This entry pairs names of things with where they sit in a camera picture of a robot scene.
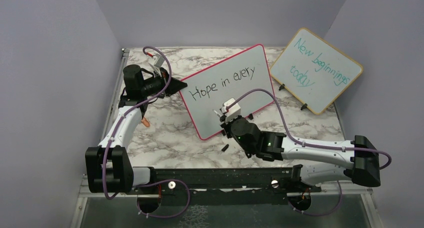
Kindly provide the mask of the aluminium frame left rail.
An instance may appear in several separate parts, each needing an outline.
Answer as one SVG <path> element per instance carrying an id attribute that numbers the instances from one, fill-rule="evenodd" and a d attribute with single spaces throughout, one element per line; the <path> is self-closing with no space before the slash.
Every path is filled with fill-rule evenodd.
<path id="1" fill-rule="evenodd" d="M 106 116 L 106 119 L 105 119 L 105 123 L 104 123 L 104 126 L 103 126 L 103 130 L 102 130 L 99 142 L 101 142 L 106 137 L 106 135 L 109 133 L 111 126 L 114 123 L 115 109 L 116 109 L 115 106 L 116 106 L 116 102 L 117 102 L 117 100 L 119 100 L 119 96 L 120 96 L 123 68 L 127 65 L 130 50 L 131 50 L 130 48 L 122 48 L 121 49 L 122 57 L 121 57 L 121 60 L 120 60 L 120 65 L 119 65 L 119 68 L 118 68 L 116 80 L 114 82 L 113 90 L 112 90 L 112 93 L 111 93 L 111 99 L 110 99 L 110 102 L 109 102 L 109 105 L 108 105 L 107 116 Z"/>

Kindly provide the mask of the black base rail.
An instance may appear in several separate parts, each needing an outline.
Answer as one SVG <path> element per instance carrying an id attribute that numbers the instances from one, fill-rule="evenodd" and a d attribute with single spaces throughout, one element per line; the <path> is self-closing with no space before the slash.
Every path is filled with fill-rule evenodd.
<path id="1" fill-rule="evenodd" d="M 149 187 L 138 185 L 131 194 L 163 206 L 286 205 L 287 195 L 321 192 L 301 183 L 300 166 L 266 168 L 158 168 Z"/>

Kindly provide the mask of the black marker cap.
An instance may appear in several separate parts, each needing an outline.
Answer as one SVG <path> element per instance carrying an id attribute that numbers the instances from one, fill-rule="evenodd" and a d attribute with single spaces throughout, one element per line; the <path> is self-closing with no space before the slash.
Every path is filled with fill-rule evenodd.
<path id="1" fill-rule="evenodd" d="M 221 151 L 222 152 L 225 152 L 227 149 L 229 148 L 229 144 L 226 144 L 222 149 L 221 149 Z"/>

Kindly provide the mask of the red framed whiteboard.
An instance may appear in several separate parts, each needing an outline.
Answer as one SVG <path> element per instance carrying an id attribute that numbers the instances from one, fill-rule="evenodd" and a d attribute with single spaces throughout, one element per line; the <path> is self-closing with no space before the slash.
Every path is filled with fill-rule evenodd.
<path id="1" fill-rule="evenodd" d="M 273 103 L 267 90 L 274 94 L 269 66 L 262 44 L 254 45 L 235 55 L 193 73 L 183 82 L 187 87 L 180 91 L 181 98 L 193 122 L 198 137 L 207 140 L 221 132 L 216 112 L 229 99 L 238 99 L 241 115 L 247 117 Z"/>

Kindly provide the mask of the orange marker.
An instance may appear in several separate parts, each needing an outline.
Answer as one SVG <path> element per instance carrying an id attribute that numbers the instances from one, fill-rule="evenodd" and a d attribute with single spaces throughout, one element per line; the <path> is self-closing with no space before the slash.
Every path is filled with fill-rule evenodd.
<path id="1" fill-rule="evenodd" d="M 146 128 L 149 128 L 150 126 L 151 126 L 151 124 L 150 124 L 150 122 L 145 118 L 145 117 L 143 117 L 142 119 L 141 119 L 141 123 L 146 127 Z"/>

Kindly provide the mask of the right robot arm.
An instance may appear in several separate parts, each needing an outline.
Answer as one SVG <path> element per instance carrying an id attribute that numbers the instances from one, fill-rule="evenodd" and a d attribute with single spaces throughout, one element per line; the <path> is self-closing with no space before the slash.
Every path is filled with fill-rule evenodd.
<path id="1" fill-rule="evenodd" d="M 363 187 L 381 185 L 380 159 L 375 146 L 362 135 L 354 140 L 329 141 L 290 138 L 282 132 L 263 131 L 255 123 L 237 116 L 219 118 L 228 138 L 233 138 L 248 158 L 264 161 L 307 160 L 315 165 L 300 165 L 299 172 L 288 178 L 289 187 L 300 192 L 307 186 L 332 181 L 351 181 Z"/>

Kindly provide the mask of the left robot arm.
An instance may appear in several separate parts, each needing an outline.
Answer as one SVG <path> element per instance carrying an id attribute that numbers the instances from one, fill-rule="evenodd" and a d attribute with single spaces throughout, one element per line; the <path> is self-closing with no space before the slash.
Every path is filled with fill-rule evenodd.
<path id="1" fill-rule="evenodd" d="M 149 97 L 169 97 L 186 88 L 163 68 L 144 78 L 146 69 L 132 64 L 123 68 L 125 94 L 118 116 L 103 140 L 85 152 L 88 188 L 91 193 L 128 193 L 138 186 L 144 193 L 157 188 L 149 167 L 131 165 L 127 148 L 149 105 Z"/>

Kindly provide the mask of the yellow framed whiteboard with writing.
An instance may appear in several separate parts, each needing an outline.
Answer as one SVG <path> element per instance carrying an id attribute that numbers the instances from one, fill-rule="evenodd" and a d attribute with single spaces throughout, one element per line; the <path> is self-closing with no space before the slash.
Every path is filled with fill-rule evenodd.
<path id="1" fill-rule="evenodd" d="M 270 68 L 270 75 L 316 115 L 362 73 L 361 64 L 304 27 Z"/>

